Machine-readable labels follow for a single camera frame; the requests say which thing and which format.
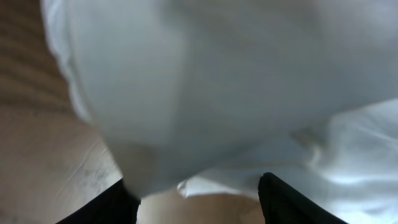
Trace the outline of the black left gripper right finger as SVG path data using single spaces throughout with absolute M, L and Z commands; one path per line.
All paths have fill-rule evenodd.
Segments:
M 347 224 L 270 172 L 259 179 L 258 196 L 266 224 Z

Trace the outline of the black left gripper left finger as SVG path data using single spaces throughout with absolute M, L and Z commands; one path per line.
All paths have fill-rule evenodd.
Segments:
M 121 179 L 57 224 L 135 224 L 140 204 Z

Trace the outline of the white printed t-shirt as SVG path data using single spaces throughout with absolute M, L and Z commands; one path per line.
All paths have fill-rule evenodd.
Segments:
M 397 222 L 397 2 L 44 0 L 77 115 L 126 190 L 257 198 L 276 175 L 332 217 Z

